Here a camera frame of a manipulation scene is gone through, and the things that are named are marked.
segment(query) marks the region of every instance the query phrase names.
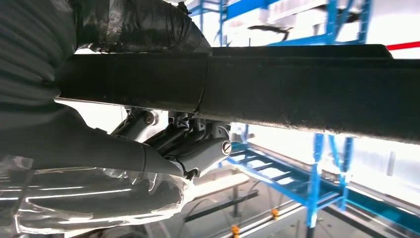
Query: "red stripe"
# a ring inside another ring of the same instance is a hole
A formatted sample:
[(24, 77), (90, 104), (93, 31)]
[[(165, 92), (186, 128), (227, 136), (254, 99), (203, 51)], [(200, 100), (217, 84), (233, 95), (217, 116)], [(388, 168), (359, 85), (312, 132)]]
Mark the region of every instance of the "red stripe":
[(386, 46), (389, 51), (420, 47), (420, 41)]

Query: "round bolt head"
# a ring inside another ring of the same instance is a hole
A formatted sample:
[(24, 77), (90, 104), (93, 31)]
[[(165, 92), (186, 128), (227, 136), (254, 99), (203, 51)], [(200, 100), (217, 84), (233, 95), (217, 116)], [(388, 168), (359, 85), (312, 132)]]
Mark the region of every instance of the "round bolt head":
[(232, 145), (230, 144), (230, 141), (224, 141), (222, 143), (222, 153), (226, 156), (230, 155), (232, 152)]

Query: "cable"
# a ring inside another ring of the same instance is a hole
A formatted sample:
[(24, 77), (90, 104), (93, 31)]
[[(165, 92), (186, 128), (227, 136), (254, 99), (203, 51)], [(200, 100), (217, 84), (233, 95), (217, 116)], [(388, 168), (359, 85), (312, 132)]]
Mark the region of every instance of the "cable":
[(280, 208), (280, 207), (281, 207), (281, 205), (283, 204), (283, 197), (284, 197), (284, 194), (283, 194), (283, 193), (281, 193), (281, 194), (280, 194), (280, 198), (279, 198), (279, 200), (278, 200), (277, 208)]
[(271, 196), (271, 188), (267, 185), (268, 200), (270, 203), (270, 209), (274, 208), (273, 197)]
[[(254, 185), (252, 185), (250, 187), (250, 189), (247, 192), (247, 197), (244, 200), (244, 205), (242, 206), (242, 211), (245, 210), (245, 208), (247, 207), (247, 202), (248, 202), (248, 195), (251, 193), (251, 191), (261, 182), (261, 180), (257, 181)], [(241, 223), (242, 223), (242, 216), (239, 217), (239, 222), (238, 222), (238, 227), (241, 227)]]
[[(193, 208), (191, 208), (191, 210), (190, 210), (190, 212), (188, 212), (188, 214), (186, 215), (186, 217), (189, 217), (190, 215), (191, 215), (191, 213), (201, 204), (201, 203), (203, 203), (203, 202), (205, 202), (205, 201), (209, 201), (209, 202), (211, 202), (211, 203), (213, 203), (213, 204), (216, 204), (217, 202), (215, 201), (215, 200), (213, 200), (213, 199), (210, 199), (210, 198), (206, 198), (206, 199), (203, 199), (203, 200), (201, 200), (200, 202), (198, 202), (196, 205), (194, 205), (194, 207)], [(227, 215), (226, 215), (226, 213), (225, 213), (225, 211), (222, 209), (221, 210), (222, 212), (223, 212), (223, 215), (224, 215), (224, 218), (226, 219), (226, 223), (227, 224), (229, 224), (229, 227), (232, 227), (232, 224), (229, 222), (229, 219), (227, 218)], [(185, 226), (185, 222), (184, 223), (182, 223), (182, 225), (181, 225), (181, 228), (179, 229), (179, 231), (178, 231), (178, 235), (176, 236), (177, 238), (181, 238), (181, 232), (182, 232), (182, 230), (184, 229), (184, 226)]]

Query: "dark gray sleeve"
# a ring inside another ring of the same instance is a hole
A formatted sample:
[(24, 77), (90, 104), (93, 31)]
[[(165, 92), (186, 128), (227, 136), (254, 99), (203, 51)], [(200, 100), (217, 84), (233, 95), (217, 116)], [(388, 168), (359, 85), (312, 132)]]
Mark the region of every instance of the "dark gray sleeve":
[[(91, 129), (74, 109), (53, 101), (60, 94), (55, 69), (76, 44), (75, 15), (66, 0), (0, 1), (0, 153), (33, 158), (37, 169), (143, 171), (150, 164), (147, 145)], [(153, 169), (181, 175), (158, 159)]]

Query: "gray metal part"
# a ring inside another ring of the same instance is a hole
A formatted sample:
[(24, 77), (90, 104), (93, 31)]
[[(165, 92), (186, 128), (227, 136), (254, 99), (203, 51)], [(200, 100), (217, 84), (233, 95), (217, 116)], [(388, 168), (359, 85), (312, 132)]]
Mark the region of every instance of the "gray metal part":
[(111, 135), (123, 136), (129, 140), (138, 141), (146, 133), (149, 126), (156, 124), (156, 122), (157, 118), (152, 112), (142, 110), (137, 115), (127, 115), (127, 118), (118, 125)]
[(148, 155), (141, 143), (88, 127), (75, 110), (48, 123), (0, 134), (0, 151), (34, 159), (35, 169), (86, 166), (143, 171)]
[(183, 172), (171, 163), (169, 160), (164, 159), (152, 147), (147, 144), (142, 144), (145, 152), (145, 172), (169, 174), (182, 177)]
[(187, 172), (197, 170), (197, 176), (201, 177), (206, 174), (209, 167), (217, 162), (224, 160), (229, 154), (225, 155), (222, 152), (222, 145), (230, 143), (226, 138), (216, 138), (213, 140), (200, 142), (195, 145), (195, 148), (187, 150), (188, 153), (176, 156), (177, 160), (181, 162)]

